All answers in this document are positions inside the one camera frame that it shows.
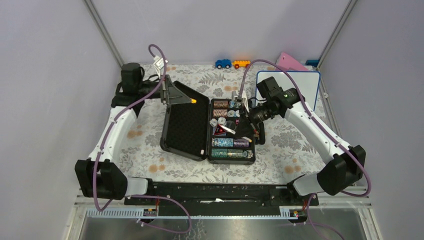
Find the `blue framed whiteboard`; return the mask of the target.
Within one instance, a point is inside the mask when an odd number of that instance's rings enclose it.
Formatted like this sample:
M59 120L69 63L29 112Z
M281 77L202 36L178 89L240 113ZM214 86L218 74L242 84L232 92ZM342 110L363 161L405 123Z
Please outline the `blue framed whiteboard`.
M305 101L313 111L316 108L316 102L319 95L319 86L321 74L318 71L288 71L287 72L296 83ZM294 84L289 77L280 71L261 70L256 74L256 84L265 79L273 77L277 84L283 89L294 88Z

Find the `white orange whiteboard marker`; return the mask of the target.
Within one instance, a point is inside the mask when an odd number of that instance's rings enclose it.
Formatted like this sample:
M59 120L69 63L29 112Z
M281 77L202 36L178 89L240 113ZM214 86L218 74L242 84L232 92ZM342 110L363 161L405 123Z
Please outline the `white orange whiteboard marker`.
M237 136L237 132L235 130L228 128L224 125L218 124L217 128L221 128L225 132L232 134L234 138L244 139L244 140L248 141L249 143L251 143L253 141L252 139L248 138L247 136Z

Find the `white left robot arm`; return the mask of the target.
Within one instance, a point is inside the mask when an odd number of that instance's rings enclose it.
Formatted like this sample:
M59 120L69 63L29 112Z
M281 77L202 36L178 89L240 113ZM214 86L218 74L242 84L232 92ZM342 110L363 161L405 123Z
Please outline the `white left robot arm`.
M106 127L87 159L78 160L74 167L85 197L121 200L136 195L144 206L155 200L155 192L148 187L146 178L127 177L119 167L126 135L147 99L159 99L168 107L197 104L198 101L183 93L168 75L157 81L144 80L144 75L145 70L139 63L130 62L121 67L121 81L111 102Z

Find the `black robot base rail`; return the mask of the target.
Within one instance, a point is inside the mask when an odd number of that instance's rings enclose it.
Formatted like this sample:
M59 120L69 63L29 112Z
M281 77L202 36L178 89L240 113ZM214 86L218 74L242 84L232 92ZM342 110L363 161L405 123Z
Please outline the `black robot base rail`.
M283 209L302 211L319 205L317 197L300 196L290 185L150 182L147 195L131 197L126 206L151 206L160 217L282 217Z

